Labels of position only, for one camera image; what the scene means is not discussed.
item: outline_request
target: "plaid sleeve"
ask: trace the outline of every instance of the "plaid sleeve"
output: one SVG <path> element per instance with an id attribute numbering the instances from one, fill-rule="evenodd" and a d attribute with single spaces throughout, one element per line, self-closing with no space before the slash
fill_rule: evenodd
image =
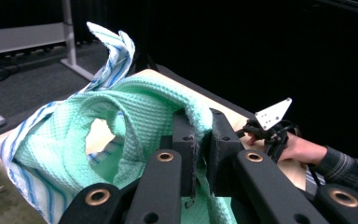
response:
<path id="1" fill-rule="evenodd" d="M 324 159 L 311 169 L 322 175 L 326 183 L 336 183 L 358 191 L 358 159 L 327 147 Z"/>

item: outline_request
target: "mint green waffle cloth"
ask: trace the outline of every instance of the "mint green waffle cloth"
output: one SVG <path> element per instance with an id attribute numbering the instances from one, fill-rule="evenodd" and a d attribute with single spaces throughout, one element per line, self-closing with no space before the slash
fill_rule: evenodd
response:
<path id="1" fill-rule="evenodd" d="M 132 76 L 102 91 L 73 95 L 27 133 L 14 156 L 17 163 L 36 170 L 54 188 L 72 195 L 95 183 L 123 188 L 142 176 L 162 135 L 172 134 L 172 114 L 184 108 L 194 134 L 203 146 L 211 131 L 212 112 L 200 98 L 171 82 L 148 76 Z M 124 143 L 106 158 L 103 169 L 91 165 L 86 137 L 94 120 L 104 119 Z M 182 209 L 182 223 L 234 223 L 227 202 L 209 194 L 205 164 L 199 164 L 195 202 Z M 106 174 L 115 174 L 113 179 Z"/>

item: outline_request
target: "dark background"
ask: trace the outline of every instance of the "dark background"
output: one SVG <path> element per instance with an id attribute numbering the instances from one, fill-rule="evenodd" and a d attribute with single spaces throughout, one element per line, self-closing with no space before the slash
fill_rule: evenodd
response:
<path id="1" fill-rule="evenodd" d="M 123 30 L 154 63 L 253 113 L 291 97 L 285 118 L 305 138 L 358 157 L 358 13 L 295 0 L 72 2 L 79 41 L 92 38 L 85 21 Z"/>

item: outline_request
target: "person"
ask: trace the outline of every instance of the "person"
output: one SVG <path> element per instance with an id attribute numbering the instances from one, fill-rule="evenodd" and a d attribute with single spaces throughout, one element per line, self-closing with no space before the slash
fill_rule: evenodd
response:
<path id="1" fill-rule="evenodd" d="M 251 133 L 248 135 L 250 139 L 246 144 L 251 146 L 257 139 Z M 287 148 L 279 161 L 293 159 L 309 164 L 310 169 L 324 177 L 325 183 L 336 183 L 358 191 L 358 159 L 289 132 L 287 136 Z"/>

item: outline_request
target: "shirt sleeve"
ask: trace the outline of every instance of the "shirt sleeve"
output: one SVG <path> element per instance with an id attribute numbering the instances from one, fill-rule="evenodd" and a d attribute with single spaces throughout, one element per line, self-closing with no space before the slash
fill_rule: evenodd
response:
<path id="1" fill-rule="evenodd" d="M 326 183 L 336 183 L 358 191 L 358 159 L 327 147 L 324 159 L 311 169 L 322 175 Z"/>

